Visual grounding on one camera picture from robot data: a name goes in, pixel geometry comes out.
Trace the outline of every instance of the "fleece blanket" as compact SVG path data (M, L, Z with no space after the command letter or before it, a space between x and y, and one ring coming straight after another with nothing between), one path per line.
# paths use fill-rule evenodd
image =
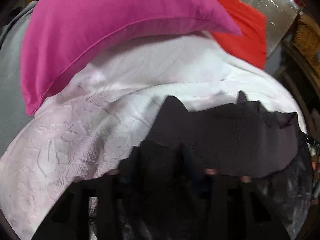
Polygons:
M301 111L274 78L201 34L128 41L105 50L48 98L0 159L0 208L30 240L75 179L116 168L139 145L167 95L189 111L235 103L239 90L269 111Z

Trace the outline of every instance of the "white sheet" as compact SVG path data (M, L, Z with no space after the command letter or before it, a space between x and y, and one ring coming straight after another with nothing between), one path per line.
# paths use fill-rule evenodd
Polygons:
M270 111L302 114L267 73L196 35L149 37L106 50L48 98L0 159L0 207L30 240L75 179L99 177L144 139L167 95L189 110L234 103L239 90Z

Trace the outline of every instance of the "blanket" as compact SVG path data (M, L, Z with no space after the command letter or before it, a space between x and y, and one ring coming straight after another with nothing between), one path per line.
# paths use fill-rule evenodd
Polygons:
M138 38L103 51L47 98L0 159L0 208L30 240L75 179L100 177L147 135L167 95L189 111L235 103L238 91L267 110L301 111L274 78L203 33Z

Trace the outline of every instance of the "gray surface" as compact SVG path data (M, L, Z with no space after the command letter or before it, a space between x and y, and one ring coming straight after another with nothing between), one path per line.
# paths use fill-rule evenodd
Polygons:
M296 18L299 7L293 0L241 0L267 17L267 54L274 51Z
M0 35L0 157L32 119L26 116L20 90L20 49L36 1L2 29Z

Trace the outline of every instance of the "metallic foil surface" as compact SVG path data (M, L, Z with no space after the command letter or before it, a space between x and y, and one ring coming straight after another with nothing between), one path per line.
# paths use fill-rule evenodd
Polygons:
M267 55L269 56L298 15L299 6L293 0L241 0L267 17Z

